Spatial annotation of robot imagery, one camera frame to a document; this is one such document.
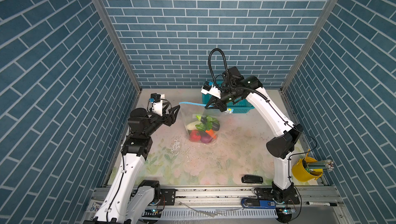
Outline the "purple onion toy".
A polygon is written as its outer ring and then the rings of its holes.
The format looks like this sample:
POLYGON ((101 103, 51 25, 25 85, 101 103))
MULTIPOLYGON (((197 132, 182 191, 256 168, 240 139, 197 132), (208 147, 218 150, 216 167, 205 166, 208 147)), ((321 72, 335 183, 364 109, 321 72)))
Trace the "purple onion toy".
POLYGON ((208 144, 208 143, 213 142, 213 138, 210 135, 202 135, 200 142, 208 144))

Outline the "orange carrot toy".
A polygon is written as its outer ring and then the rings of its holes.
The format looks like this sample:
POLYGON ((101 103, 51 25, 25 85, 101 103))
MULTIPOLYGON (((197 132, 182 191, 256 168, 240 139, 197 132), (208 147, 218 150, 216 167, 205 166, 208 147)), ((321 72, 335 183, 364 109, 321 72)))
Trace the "orange carrot toy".
POLYGON ((216 132, 215 132, 213 129, 211 129, 211 130, 206 130, 205 132, 206 132, 212 139, 216 139, 216 138, 217 138, 216 132))

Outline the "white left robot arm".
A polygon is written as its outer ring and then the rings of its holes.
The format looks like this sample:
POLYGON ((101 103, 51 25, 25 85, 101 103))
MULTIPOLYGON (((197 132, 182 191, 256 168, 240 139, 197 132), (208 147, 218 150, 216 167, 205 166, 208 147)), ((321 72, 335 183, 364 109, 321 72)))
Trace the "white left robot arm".
POLYGON ((119 170, 101 207, 91 220, 84 221, 86 224, 136 224, 151 203, 160 202, 158 181, 143 180, 136 192, 134 185, 153 144, 152 134, 162 125, 173 125, 180 106, 172 106, 165 99, 152 104, 151 109, 131 111, 130 134, 121 149, 119 170))

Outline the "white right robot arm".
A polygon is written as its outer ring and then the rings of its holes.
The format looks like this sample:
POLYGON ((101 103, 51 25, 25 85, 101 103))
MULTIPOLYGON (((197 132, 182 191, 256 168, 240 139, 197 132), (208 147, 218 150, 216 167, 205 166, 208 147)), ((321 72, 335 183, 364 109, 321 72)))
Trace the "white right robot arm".
POLYGON ((271 129, 274 137, 266 143, 267 150, 274 160, 274 178, 272 181, 272 198, 277 203, 287 202, 295 195, 294 183, 291 179, 290 159, 295 150, 303 127, 294 124, 273 103, 267 91, 258 78, 249 76, 232 76, 227 78, 221 85, 215 80, 206 81, 201 93, 211 95, 206 104, 206 109, 218 109, 221 112, 227 110, 227 104, 246 99, 260 113, 264 121, 271 129))

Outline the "clear zip top bag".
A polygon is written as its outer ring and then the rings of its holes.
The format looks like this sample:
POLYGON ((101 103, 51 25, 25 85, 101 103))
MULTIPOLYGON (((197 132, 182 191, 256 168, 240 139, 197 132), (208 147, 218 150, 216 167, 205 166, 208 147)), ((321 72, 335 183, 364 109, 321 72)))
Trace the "clear zip top bag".
MULTIPOLYGON (((200 131, 201 136, 208 135, 205 132, 206 130, 213 129, 216 132, 217 138, 213 139, 213 142, 208 144, 216 142, 220 137, 220 134, 226 130, 226 121, 231 116, 231 113, 220 112, 216 109, 206 109, 203 104, 194 102, 180 102, 179 105, 185 130, 187 124, 194 121, 200 121, 201 124, 197 125, 197 130, 200 131)), ((186 132, 189 140, 189 134, 191 131, 186 130, 186 132)))

